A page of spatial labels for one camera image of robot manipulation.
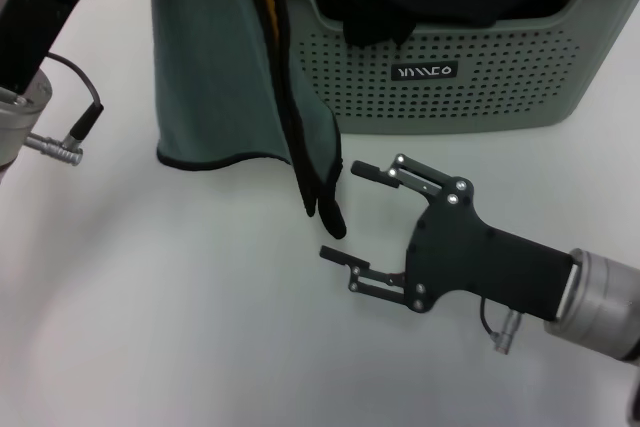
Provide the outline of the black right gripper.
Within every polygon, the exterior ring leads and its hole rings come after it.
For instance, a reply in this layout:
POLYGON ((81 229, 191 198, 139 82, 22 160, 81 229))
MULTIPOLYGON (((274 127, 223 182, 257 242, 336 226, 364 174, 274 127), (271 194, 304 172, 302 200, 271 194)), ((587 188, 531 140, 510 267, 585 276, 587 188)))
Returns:
POLYGON ((351 292, 426 312, 442 296, 466 291, 544 321, 556 319, 574 259, 485 223, 474 208, 470 181, 451 178, 405 154, 397 154, 386 170, 355 161, 351 173, 391 188, 403 186, 429 202, 409 241, 404 275, 375 271, 363 259, 320 248, 322 259, 349 269, 351 292), (458 187, 462 181, 464 189, 458 187))

